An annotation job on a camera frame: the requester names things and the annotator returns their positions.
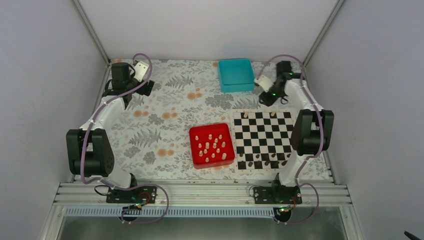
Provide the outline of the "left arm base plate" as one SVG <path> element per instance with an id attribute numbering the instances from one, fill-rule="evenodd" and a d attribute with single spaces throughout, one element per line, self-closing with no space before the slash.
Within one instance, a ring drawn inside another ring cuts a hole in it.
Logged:
<path id="1" fill-rule="evenodd" d="M 109 189 L 105 201 L 109 204 L 154 204 L 156 195 L 156 186 L 144 186 L 134 190 Z"/>

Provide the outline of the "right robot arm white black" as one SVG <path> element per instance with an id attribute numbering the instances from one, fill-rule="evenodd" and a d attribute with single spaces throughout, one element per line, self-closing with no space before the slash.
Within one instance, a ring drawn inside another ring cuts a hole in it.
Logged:
<path id="1" fill-rule="evenodd" d="M 260 70 L 255 84 L 263 89 L 259 95 L 260 104 L 270 107 L 277 100 L 288 101 L 294 105 L 297 113 L 291 134 L 293 151 L 290 160 L 276 176 L 280 184 L 270 191 L 272 200 L 282 204 L 290 197 L 288 187 L 301 186 L 299 176 L 309 160 L 329 148 L 334 113 L 325 110 L 313 97 L 308 88 L 304 67 L 300 74 L 291 70 L 289 61 L 281 61 L 275 67 L 275 80 L 270 80 Z"/>

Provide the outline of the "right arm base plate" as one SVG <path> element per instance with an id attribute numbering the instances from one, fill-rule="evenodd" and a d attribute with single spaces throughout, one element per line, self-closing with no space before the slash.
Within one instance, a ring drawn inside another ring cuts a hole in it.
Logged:
<path id="1" fill-rule="evenodd" d="M 302 194 L 298 186 L 255 186 L 253 188 L 253 198 L 257 205 L 289 205 L 303 203 Z"/>

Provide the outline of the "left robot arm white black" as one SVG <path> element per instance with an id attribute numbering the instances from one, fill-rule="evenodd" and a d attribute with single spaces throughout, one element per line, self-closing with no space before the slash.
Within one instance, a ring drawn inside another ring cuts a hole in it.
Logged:
<path id="1" fill-rule="evenodd" d="M 152 65 L 143 61 L 111 65 L 111 79 L 105 85 L 100 104 L 89 120 L 66 133 L 70 172 L 84 184 L 103 183 L 119 190 L 119 196 L 131 203 L 139 197 L 135 176 L 115 166 L 115 156 L 108 137 L 116 119 L 129 106 L 133 93 L 149 96 L 154 82 L 149 78 Z"/>

